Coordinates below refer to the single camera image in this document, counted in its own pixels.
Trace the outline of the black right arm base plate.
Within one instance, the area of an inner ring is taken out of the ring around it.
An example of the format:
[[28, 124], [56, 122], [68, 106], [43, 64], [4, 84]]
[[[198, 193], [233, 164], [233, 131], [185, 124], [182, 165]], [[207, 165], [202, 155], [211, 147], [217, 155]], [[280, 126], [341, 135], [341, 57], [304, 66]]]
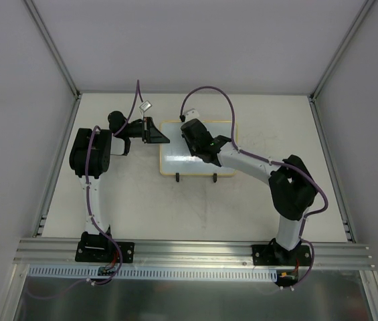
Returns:
[[312, 263], [311, 250], [300, 241], [292, 250], [284, 249], [275, 238], [266, 244], [253, 244], [252, 260], [255, 266], [309, 266]]

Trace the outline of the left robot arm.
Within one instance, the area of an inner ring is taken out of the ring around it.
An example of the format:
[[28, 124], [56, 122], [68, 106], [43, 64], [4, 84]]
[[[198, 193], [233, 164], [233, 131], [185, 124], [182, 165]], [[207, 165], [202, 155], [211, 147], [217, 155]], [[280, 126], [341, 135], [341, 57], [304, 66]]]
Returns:
[[101, 209], [101, 177], [112, 156], [126, 156], [131, 140], [139, 138], [145, 144], [169, 144], [150, 116], [132, 122], [120, 111], [108, 115], [109, 129], [80, 128], [70, 151], [69, 164], [79, 178], [86, 202], [86, 224], [80, 241], [91, 249], [100, 261], [114, 254], [110, 219]]

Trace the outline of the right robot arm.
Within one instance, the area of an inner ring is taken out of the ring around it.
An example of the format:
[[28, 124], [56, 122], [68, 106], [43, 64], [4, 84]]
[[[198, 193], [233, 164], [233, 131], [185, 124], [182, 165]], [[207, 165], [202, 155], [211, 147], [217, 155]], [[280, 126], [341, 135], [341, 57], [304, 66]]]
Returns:
[[234, 141], [226, 136], [212, 136], [196, 118], [183, 123], [181, 135], [192, 156], [207, 164], [241, 171], [269, 186], [274, 208], [280, 215], [269, 255], [284, 265], [295, 260], [301, 245], [304, 216], [317, 195], [302, 160], [295, 155], [281, 163], [261, 160], [254, 154], [238, 150]]

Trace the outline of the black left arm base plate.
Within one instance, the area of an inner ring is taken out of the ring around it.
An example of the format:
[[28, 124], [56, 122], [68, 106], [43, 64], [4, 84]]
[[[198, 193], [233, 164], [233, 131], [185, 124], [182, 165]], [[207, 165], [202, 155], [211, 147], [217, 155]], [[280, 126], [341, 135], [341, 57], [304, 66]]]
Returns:
[[82, 263], [132, 263], [135, 243], [117, 241], [116, 246], [102, 234], [83, 232], [78, 242], [75, 261]]

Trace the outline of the yellow framed whiteboard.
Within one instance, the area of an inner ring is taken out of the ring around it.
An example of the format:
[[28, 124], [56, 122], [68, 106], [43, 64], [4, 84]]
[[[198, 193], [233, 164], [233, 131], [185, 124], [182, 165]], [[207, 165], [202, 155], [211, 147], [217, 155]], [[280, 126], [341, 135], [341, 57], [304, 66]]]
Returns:
[[161, 144], [159, 148], [159, 170], [165, 176], [234, 176], [236, 170], [205, 163], [198, 156], [193, 156], [185, 139], [182, 137], [179, 121], [164, 121], [160, 131], [170, 140], [168, 144]]

